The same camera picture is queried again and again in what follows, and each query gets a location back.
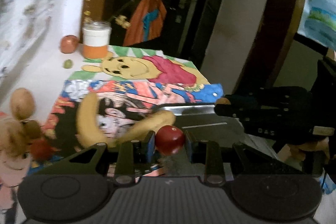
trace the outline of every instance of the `banana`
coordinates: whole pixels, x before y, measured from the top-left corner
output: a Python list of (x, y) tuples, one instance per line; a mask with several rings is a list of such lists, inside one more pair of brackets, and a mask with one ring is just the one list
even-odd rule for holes
[(173, 125), (175, 122), (175, 115), (169, 110), (161, 110), (150, 117), (147, 117), (129, 128), (125, 134), (117, 139), (118, 143), (127, 142), (131, 140), (144, 140), (150, 130), (155, 133), (165, 125)]
[(78, 140), (84, 148), (99, 142), (107, 143), (108, 147), (115, 147), (115, 140), (109, 140), (96, 123), (98, 107), (98, 96), (93, 92), (88, 93), (80, 103), (76, 115)]

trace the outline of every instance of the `plastic container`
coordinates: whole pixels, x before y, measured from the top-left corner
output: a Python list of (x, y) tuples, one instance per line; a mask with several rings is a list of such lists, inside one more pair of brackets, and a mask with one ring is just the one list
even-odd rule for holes
[(111, 25), (105, 21), (92, 21), (83, 25), (83, 56), (97, 59), (107, 55)]
[(336, 50), (336, 0), (311, 0), (304, 28), (308, 37)]
[(330, 195), (334, 190), (336, 190), (336, 184), (331, 180), (328, 174), (325, 177), (324, 183), (323, 183), (323, 180), (324, 180), (324, 173), (319, 178), (319, 182), (320, 182), (320, 185), (323, 184), (323, 187), (322, 187), (323, 193)]

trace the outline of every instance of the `screw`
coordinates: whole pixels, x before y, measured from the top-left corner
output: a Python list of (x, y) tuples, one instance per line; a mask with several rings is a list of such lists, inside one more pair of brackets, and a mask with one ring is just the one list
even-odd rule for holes
[(219, 175), (210, 175), (208, 178), (207, 178), (207, 181), (211, 184), (220, 184), (222, 183), (224, 180), (221, 176)]
[(130, 176), (123, 175), (123, 176), (117, 177), (115, 180), (119, 184), (128, 184), (132, 181), (132, 178)]

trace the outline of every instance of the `orange container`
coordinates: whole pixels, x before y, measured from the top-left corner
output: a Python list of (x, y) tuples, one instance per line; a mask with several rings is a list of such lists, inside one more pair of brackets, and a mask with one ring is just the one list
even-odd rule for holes
[(107, 55), (111, 25), (105, 21), (92, 21), (83, 26), (83, 56), (97, 59)]

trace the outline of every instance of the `colored drawing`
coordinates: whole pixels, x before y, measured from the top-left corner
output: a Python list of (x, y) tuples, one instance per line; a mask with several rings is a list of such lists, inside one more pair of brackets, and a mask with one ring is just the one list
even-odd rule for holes
[(187, 67), (176, 60), (161, 56), (143, 56), (142, 58), (119, 56), (113, 52), (102, 59), (99, 66), (84, 65), (82, 70), (87, 72), (103, 72), (125, 80), (145, 80), (152, 83), (209, 84), (206, 78), (195, 68)]
[(203, 85), (198, 91), (188, 86), (147, 81), (67, 80), (44, 126), (56, 154), (69, 156), (83, 147), (78, 139), (76, 113), (79, 103), (89, 93), (98, 95), (96, 121), (107, 138), (122, 136), (129, 127), (166, 103), (215, 102), (223, 95), (220, 85)]

